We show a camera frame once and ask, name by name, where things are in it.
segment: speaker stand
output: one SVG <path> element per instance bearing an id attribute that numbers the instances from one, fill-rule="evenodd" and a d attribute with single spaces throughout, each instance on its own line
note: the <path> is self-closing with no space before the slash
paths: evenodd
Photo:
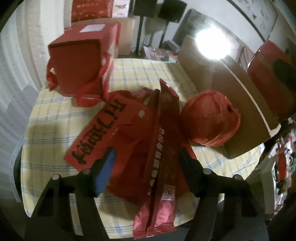
<path id="1" fill-rule="evenodd" d="M 137 45 L 136 45 L 136 50 L 135 50 L 135 54 L 137 56 L 139 56 L 139 47 L 140 47 L 141 33 L 142 33 L 142 27 L 143 27 L 143 20 L 144 20 L 144 17 L 140 16 Z"/>
<path id="2" fill-rule="evenodd" d="M 162 36 L 161 36 L 161 39 L 160 39 L 160 43 L 159 43 L 159 48 L 161 48 L 161 46 L 162 46 L 162 44 L 163 44 L 163 40 L 164 40 L 164 38 L 165 38 L 165 33 L 166 33 L 166 30 L 168 29 L 168 24 L 169 24 L 170 22 L 169 21 L 166 21 L 165 22 L 165 28 L 164 28 L 164 30 L 163 30 L 163 34 L 162 34 Z"/>

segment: table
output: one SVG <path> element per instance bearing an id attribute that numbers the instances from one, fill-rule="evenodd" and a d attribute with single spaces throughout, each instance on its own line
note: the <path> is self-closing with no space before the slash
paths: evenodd
<path id="1" fill-rule="evenodd" d="M 110 91 L 137 91 L 141 86 L 160 88 L 159 78 L 176 90 L 181 107 L 198 93 L 180 64 L 140 59 L 115 60 Z M 78 173 L 63 160 L 64 155 L 104 105 L 99 103 L 91 108 L 77 107 L 73 98 L 62 96 L 58 90 L 57 88 L 50 92 L 47 87 L 43 87 L 25 133 L 21 187 L 28 216 L 31 216 L 39 196 L 53 174 L 66 177 Z M 218 175 L 230 177 L 240 174 L 246 178 L 256 167 L 260 157 L 259 148 L 232 160 L 211 148 L 195 146 L 193 150 L 203 167 L 212 169 Z M 101 194 L 95 202 L 110 238 L 132 237 L 136 206 L 110 193 Z M 70 204 L 75 233 L 82 235 L 74 195 L 70 196 Z M 197 205 L 198 199 L 190 192 L 180 197 L 174 225 L 191 220 Z"/>

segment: yellow checkered tablecloth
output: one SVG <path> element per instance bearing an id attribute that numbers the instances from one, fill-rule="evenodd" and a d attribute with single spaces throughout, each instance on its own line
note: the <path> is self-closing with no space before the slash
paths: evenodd
<path id="1" fill-rule="evenodd" d="M 176 90 L 181 107 L 198 93 L 180 64 L 139 59 L 115 60 L 110 91 L 136 91 L 141 86 L 160 88 L 159 78 Z M 66 177 L 78 173 L 63 160 L 64 155 L 102 106 L 100 103 L 91 108 L 76 107 L 73 105 L 73 98 L 64 97 L 56 90 L 41 90 L 30 116 L 22 150 L 22 197 L 28 216 L 31 216 L 39 196 L 53 174 Z M 211 148 L 193 147 L 193 150 L 203 167 L 229 177 L 240 174 L 246 178 L 260 157 L 259 148 L 232 160 Z M 110 193 L 101 194 L 95 202 L 110 238 L 132 236 L 136 213 L 133 204 Z M 70 204 L 75 232 L 82 235 L 73 195 L 70 196 Z M 179 198 L 175 226 L 191 220 L 197 205 L 198 199 L 189 192 Z"/>

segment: red gift box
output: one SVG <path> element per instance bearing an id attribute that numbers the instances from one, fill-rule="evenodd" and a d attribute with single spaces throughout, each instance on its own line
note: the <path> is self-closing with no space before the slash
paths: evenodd
<path id="1" fill-rule="evenodd" d="M 110 18 L 113 0 L 73 0 L 71 22 Z"/>
<path id="2" fill-rule="evenodd" d="M 119 35 L 120 23 L 82 25 L 66 31 L 48 46 L 49 87 L 60 85 L 62 94 L 76 97 L 78 104 L 82 97 L 104 98 Z"/>

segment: white curtain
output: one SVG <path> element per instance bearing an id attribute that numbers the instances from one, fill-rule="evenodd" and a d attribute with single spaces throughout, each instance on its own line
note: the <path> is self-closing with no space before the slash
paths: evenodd
<path id="1" fill-rule="evenodd" d="M 0 208 L 20 201 L 14 162 L 46 81 L 47 45 L 63 33 L 64 0 L 25 0 L 0 32 Z"/>

